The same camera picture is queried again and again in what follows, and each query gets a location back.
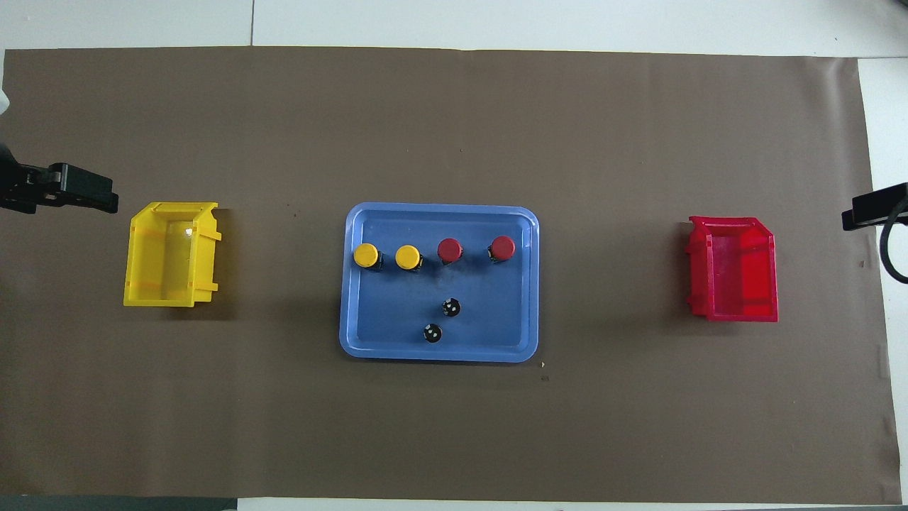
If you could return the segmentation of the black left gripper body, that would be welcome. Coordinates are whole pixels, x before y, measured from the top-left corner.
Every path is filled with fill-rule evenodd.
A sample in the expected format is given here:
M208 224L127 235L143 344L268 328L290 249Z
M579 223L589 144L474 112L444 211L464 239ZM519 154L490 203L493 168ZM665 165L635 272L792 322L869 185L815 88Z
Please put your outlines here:
M38 206L46 206L46 185L50 169L45 166L21 164L7 145L0 142L0 208L34 214Z

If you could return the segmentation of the yellow plastic bin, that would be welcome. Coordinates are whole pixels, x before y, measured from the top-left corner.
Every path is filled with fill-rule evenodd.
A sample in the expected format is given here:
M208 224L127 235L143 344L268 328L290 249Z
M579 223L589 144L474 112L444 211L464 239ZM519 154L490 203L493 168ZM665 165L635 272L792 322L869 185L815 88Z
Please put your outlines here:
M209 303L217 243L216 202L153 202L130 223L123 303L194 307Z

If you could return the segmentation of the red plastic bin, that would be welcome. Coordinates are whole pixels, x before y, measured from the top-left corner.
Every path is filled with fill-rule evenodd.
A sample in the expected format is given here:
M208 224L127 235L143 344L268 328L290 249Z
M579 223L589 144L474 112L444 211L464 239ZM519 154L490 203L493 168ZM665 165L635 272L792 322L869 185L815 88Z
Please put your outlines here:
M691 216L687 304L711 322L779 319L774 234L758 218Z

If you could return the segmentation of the blue plastic tray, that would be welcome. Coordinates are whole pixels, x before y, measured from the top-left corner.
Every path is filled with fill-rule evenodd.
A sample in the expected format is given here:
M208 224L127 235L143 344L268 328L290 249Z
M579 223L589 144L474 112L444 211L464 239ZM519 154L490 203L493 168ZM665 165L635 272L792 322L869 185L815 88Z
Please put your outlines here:
M490 262L487 247L497 236L516 242L516 255ZM464 256L443 266L438 243L454 237ZM383 252L382 271L353 261L360 243ZM413 245L424 258L417 273L403 271L394 255ZM523 207L466 204L366 202L345 220L343 284L338 342L360 358L412 361L521 363L539 340L541 226ZM463 310L445 317L445 299ZM427 324L440 324L437 343L423 339Z

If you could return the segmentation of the brown paper table mat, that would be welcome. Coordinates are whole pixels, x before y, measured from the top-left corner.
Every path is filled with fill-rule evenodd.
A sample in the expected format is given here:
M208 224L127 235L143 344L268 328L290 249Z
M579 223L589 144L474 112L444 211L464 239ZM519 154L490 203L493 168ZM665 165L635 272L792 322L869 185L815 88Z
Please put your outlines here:
M856 60L32 50L3 90L120 210L0 210L0 494L902 500ZM218 203L209 303L124 305L153 202ZM531 210L535 356L345 353L362 202ZM691 216L774 234L777 322L692 314Z

